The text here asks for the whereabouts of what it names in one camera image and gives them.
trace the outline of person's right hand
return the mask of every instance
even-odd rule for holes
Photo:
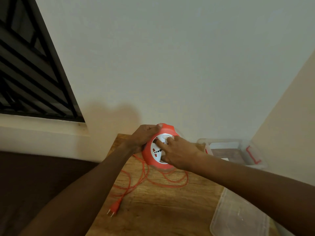
[[[165,145],[160,140],[155,142],[160,149],[165,151],[165,155],[161,157],[161,160],[178,169],[191,171],[196,158],[203,152],[193,143],[179,136],[175,136],[174,139],[167,138],[166,140],[168,145]]]

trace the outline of brown floor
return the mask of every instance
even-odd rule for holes
[[[47,202],[96,165],[0,152],[0,236],[17,235]]]

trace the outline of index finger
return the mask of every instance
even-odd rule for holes
[[[156,139],[156,141],[154,141],[154,143],[163,151],[167,151],[168,150],[168,145],[165,145],[164,143],[162,143],[159,139]]]

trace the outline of wooden table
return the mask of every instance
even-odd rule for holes
[[[108,154],[127,137],[126,134],[118,134]],[[134,185],[141,175],[142,164],[131,157],[123,169],[131,174]],[[171,178],[179,179],[183,174],[183,171],[177,170]],[[153,169],[148,178],[167,184],[162,174]],[[127,186],[128,177],[120,173],[115,184]],[[212,235],[209,227],[223,188],[193,173],[189,173],[189,183],[182,188],[159,187],[145,180],[124,197],[118,214],[112,218],[107,212],[117,197],[109,194],[86,236]],[[112,188],[111,193],[122,191]],[[269,235],[279,236],[272,220]]]

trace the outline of person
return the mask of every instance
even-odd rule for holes
[[[97,167],[44,206],[20,236],[84,236],[124,164],[132,154],[140,152],[142,145],[161,127],[162,124],[141,125]],[[215,158],[178,136],[168,138],[167,142],[165,145],[156,141],[165,151],[164,162],[232,190],[296,236],[315,235],[314,186]]]

